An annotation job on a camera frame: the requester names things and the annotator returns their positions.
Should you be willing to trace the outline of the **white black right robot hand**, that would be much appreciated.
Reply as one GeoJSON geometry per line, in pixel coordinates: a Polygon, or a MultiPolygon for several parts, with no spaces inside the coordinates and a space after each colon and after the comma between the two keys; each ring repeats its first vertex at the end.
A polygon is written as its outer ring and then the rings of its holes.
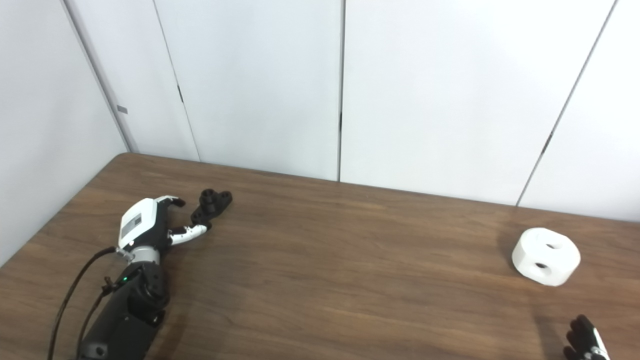
{"type": "Polygon", "coordinates": [[[567,360],[610,360],[599,331],[583,314],[570,321],[566,339],[563,355],[567,360]]]}

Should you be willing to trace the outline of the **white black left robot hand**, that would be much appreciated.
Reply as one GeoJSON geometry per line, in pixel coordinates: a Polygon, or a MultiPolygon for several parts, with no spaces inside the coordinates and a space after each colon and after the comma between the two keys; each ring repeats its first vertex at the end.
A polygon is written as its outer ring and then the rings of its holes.
{"type": "Polygon", "coordinates": [[[169,208],[182,208],[185,204],[183,199],[171,195],[141,199],[121,218],[118,248],[128,253],[141,247],[163,252],[206,234],[210,224],[169,228],[169,208]]]}

